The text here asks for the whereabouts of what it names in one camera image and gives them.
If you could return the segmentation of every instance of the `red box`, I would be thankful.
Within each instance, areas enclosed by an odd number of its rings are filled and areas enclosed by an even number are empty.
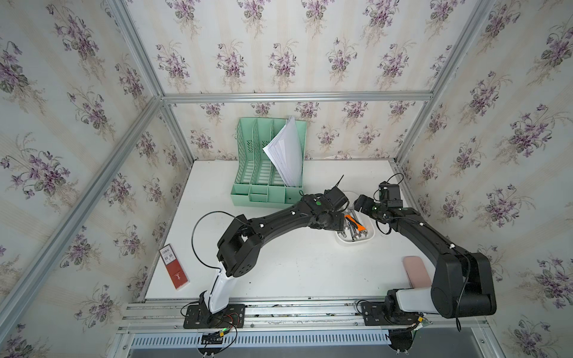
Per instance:
[[[169,277],[171,277],[175,289],[180,289],[189,282],[170,243],[159,249],[159,255],[167,268],[167,272]]]

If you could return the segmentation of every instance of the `white paper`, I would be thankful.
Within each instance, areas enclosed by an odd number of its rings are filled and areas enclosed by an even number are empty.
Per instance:
[[[295,117],[291,116],[285,126],[262,150],[277,168],[282,181],[288,187],[300,187],[303,183],[303,152]]]

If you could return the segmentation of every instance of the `green desk organizer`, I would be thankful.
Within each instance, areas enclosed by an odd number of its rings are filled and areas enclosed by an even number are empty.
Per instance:
[[[298,202],[303,187],[287,187],[262,150],[287,123],[279,118],[240,118],[237,125],[239,170],[231,189],[235,206],[286,208]],[[303,153],[307,123],[295,121]]]

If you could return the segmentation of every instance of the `barcode label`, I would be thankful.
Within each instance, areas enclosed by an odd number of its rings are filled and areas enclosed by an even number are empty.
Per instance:
[[[165,246],[164,248],[159,250],[159,252],[161,253],[161,258],[163,258],[163,262],[165,263],[165,265],[168,265],[170,262],[173,262],[176,260],[176,257],[175,257],[175,254],[173,253],[173,249],[171,248],[171,245]]]

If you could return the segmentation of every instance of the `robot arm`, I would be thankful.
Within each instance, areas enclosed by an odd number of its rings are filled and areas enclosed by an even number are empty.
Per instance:
[[[347,203],[346,196],[335,186],[324,194],[303,195],[301,201],[290,208],[265,217],[247,220],[244,215],[238,216],[217,243],[220,271],[211,291],[202,297],[203,302],[207,300],[209,312],[217,313],[227,306],[234,278],[255,266],[264,244],[299,227],[342,231],[341,209]],[[390,318],[404,311],[438,312],[446,318],[495,313],[496,300],[487,258],[455,246],[429,226],[417,211],[402,207],[397,184],[382,182],[379,202],[361,195],[354,208],[377,222],[388,223],[411,240],[436,267],[431,289],[388,291],[385,305]],[[401,305],[406,301],[414,304]]]

